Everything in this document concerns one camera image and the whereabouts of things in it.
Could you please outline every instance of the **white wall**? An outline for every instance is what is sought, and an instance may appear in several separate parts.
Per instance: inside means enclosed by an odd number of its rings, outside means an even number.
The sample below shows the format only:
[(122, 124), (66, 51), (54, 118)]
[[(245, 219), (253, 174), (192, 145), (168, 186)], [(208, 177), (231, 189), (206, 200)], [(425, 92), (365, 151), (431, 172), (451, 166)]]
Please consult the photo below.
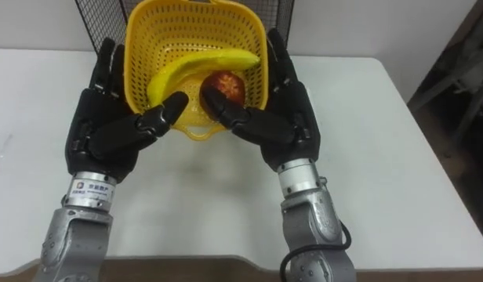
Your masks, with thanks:
[(74, 0), (0, 0), (0, 48), (93, 50)]
[[(374, 56), (407, 101), (474, 3), (296, 0), (289, 51)], [(74, 0), (0, 0), (0, 48), (90, 50), (92, 46)]]

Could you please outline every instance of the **banana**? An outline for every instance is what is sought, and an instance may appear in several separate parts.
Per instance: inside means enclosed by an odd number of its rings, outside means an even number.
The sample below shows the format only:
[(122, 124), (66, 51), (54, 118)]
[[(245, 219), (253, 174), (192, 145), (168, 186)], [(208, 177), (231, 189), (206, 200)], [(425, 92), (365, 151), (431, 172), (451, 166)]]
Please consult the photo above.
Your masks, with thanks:
[(203, 71), (243, 71), (260, 63), (260, 58), (242, 49), (217, 49), (194, 52), (164, 66), (147, 86), (152, 107), (162, 102), (186, 77)]

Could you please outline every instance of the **red apple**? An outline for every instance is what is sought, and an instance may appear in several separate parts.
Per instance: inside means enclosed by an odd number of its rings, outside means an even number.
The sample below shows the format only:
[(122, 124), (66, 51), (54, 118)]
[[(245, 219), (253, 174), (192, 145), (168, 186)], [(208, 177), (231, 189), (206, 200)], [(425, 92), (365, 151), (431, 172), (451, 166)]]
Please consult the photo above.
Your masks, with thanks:
[(221, 91), (226, 97), (241, 106), (245, 104), (245, 83), (243, 80), (228, 70), (212, 72), (202, 83), (201, 91), (205, 87), (213, 86)]

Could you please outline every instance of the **black wire grid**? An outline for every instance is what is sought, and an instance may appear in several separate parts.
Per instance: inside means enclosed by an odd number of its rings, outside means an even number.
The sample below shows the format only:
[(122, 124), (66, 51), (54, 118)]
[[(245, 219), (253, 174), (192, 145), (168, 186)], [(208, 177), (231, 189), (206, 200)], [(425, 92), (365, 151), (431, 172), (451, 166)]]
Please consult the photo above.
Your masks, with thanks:
[[(104, 38), (124, 44), (128, 18), (142, 0), (75, 0), (95, 52)], [(235, 0), (254, 11), (269, 29), (276, 27), (285, 44), (289, 37), (292, 8), (295, 0)]]

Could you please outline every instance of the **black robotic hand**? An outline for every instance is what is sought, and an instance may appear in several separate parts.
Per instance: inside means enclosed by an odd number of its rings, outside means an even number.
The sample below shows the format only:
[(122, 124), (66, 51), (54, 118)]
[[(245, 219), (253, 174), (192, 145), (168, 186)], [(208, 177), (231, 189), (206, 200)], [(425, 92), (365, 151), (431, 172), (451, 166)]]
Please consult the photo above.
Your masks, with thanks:
[(280, 34), (267, 34), (269, 99), (265, 110), (243, 108), (219, 90), (200, 93), (209, 116), (251, 143), (260, 145), (264, 160), (278, 166), (300, 158), (318, 159), (320, 132), (304, 85), (298, 81)]
[(89, 87), (74, 113), (65, 155), (72, 175), (97, 172), (120, 183), (135, 167), (139, 150), (167, 133), (188, 98), (175, 92), (162, 105), (133, 114), (123, 89), (124, 46), (114, 47), (109, 38), (103, 41)]

